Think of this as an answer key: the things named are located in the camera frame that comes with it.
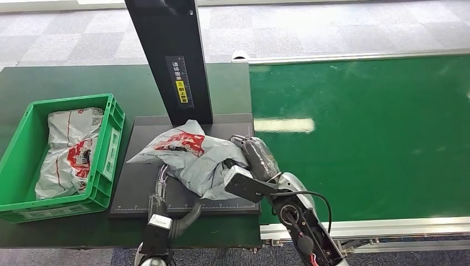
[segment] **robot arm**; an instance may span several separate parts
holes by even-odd
[[[316,215],[311,195],[322,196],[307,191],[293,174],[280,173],[261,139],[236,135],[231,141],[243,150],[251,172],[230,165],[232,162],[226,163],[231,168],[225,190],[255,203],[265,197],[273,207],[273,214],[286,226],[304,265],[346,266],[348,263],[335,246],[329,230],[322,226]]]
[[[265,197],[273,207],[273,214],[286,226],[304,265],[347,266],[348,263],[335,246],[329,230],[322,226],[316,215],[311,195],[322,196],[306,191],[302,182],[293,174],[281,173],[270,150],[261,139],[234,135],[231,141],[242,149],[250,171],[233,160],[225,160],[224,164],[230,168],[224,179],[225,190],[254,203]],[[165,171],[164,166],[159,173],[156,193],[151,196],[149,222],[144,241],[137,250],[136,266],[170,264],[171,239],[179,236],[201,213],[201,205],[197,203],[180,220],[167,217]]]

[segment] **red wire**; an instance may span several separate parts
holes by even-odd
[[[310,263],[312,264],[312,266],[318,266],[318,264],[316,263],[315,259],[313,258],[313,253],[310,254]]]

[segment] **red printed logo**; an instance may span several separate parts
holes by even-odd
[[[201,157],[204,154],[201,147],[204,138],[204,135],[183,132],[170,137],[166,141],[158,142],[153,148],[154,150],[191,152],[195,156]]]
[[[69,149],[67,161],[76,170],[76,176],[85,179],[90,172],[90,153],[92,139],[83,140]]]

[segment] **yellow warning label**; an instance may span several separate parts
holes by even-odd
[[[176,88],[178,88],[178,95],[180,96],[180,102],[187,103],[188,97],[186,95],[185,83],[182,80],[177,80]]]

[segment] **vertical black pillar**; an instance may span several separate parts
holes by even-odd
[[[173,125],[212,124],[196,0],[125,0]]]

